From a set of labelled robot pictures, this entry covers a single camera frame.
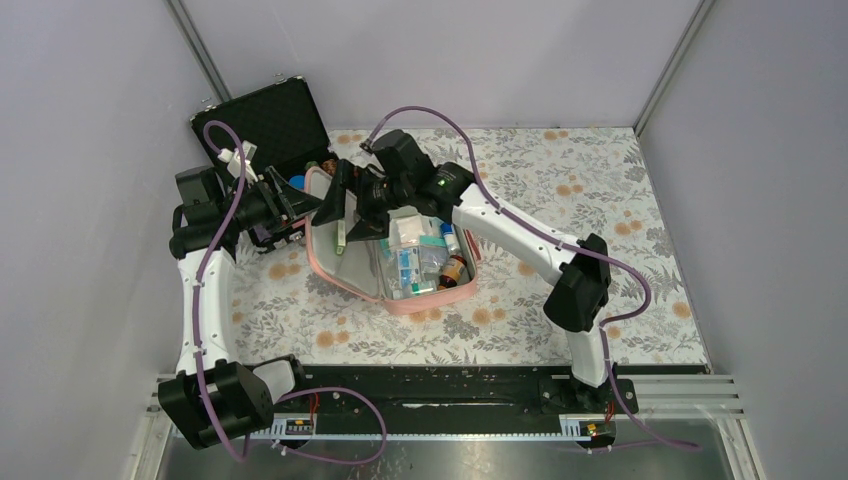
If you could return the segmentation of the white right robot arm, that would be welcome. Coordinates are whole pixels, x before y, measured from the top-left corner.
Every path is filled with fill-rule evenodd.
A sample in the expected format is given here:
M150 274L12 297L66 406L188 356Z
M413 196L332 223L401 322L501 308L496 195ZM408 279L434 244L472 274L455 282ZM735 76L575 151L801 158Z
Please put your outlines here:
M579 239L533 219L485 192L470 170L454 162L436 165L402 130L392 130L365 148L375 155L381 173L338 161L312 225L343 219L348 198L354 198L357 221L346 233L348 242L387 237L390 211L412 207L504 248L552 287L543 312L566 334L577 380L575 402L589 412L607 405L614 392L596 322L609 300L611 274L601 260L607 253L605 241L595 234Z

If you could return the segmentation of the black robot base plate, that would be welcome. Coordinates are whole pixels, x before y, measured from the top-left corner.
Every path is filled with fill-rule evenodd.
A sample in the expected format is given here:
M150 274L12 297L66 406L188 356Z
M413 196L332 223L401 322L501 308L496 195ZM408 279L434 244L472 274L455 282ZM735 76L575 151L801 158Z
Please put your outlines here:
M588 387L568 366L307 366L279 415L303 414L319 435L430 439L560 434L561 421L639 410L631 380Z

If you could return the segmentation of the brown bottle orange cap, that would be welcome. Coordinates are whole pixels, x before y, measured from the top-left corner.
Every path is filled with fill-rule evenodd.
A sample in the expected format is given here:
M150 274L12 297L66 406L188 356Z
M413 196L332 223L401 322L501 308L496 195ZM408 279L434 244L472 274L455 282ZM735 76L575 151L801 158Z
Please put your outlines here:
M451 255L438 276L437 289L448 290L463 285L469 279L468 262L461 255Z

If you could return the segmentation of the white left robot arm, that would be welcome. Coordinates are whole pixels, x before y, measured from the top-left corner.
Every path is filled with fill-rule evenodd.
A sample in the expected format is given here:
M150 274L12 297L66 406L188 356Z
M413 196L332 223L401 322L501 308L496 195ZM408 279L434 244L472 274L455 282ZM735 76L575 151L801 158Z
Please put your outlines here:
M311 387L293 355L255 365L238 360L232 281L241 233L267 230L280 239L321 201L275 170L230 191L212 167L186 170L175 180L182 203L169 249L183 288L183 339L176 375L159 384L158 399L188 443L202 450L270 427L276 402L296 411L309 401Z

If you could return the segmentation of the small green box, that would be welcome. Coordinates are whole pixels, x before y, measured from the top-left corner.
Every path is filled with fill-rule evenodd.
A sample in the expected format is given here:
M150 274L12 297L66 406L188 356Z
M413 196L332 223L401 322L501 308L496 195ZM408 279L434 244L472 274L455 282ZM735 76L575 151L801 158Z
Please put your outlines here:
M336 247L335 253L338 256L342 256L345 252L347 246L346 239L346 221L344 219L339 219L336 222Z

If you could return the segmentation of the blue white blister pack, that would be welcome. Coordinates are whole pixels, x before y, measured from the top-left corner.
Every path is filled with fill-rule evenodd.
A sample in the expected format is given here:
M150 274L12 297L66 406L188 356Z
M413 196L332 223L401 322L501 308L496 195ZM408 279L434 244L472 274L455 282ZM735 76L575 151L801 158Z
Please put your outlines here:
M402 248L395 252L400 285L407 287L423 279L418 247Z

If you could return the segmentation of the pink medicine kit bag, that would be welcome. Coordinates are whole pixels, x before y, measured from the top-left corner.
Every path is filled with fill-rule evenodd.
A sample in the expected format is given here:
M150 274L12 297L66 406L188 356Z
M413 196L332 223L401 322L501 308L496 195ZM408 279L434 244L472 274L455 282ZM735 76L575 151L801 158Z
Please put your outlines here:
M355 197L348 194L346 201L346 228L357 221ZM461 246L461 253L468 262L469 279L463 285L413 298L402 298L395 252L402 248L418 247L424 280L438 284L438 276L451 256L442 238L422 237L417 245L390 247L388 238L382 240L348 242L342 256L335 253L336 222L313 227L306 222L305 239L307 258L312 269L325 280L368 301L379 302L393 315L407 315L431 308L442 307L466 300L478 290L477 261L480 259L478 246L467 230L453 226Z

